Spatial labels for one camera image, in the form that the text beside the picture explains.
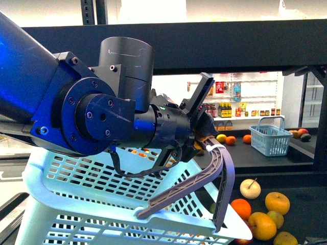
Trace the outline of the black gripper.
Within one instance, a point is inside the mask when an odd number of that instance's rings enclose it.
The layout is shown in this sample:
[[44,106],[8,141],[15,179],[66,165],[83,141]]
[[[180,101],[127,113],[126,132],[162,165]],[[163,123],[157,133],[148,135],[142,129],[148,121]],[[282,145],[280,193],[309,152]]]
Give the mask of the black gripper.
[[146,175],[159,177],[169,169],[167,162],[174,158],[175,163],[187,162],[199,152],[195,142],[201,138],[217,136],[213,117],[206,112],[203,101],[210,91],[214,78],[205,72],[190,99],[183,99],[180,105],[170,102],[163,95],[153,97],[145,114],[135,114],[131,138],[117,142],[120,148],[160,149],[161,152],[152,168],[136,174],[127,174],[121,170],[120,159],[112,149],[112,161],[115,171],[124,177],[140,178]]

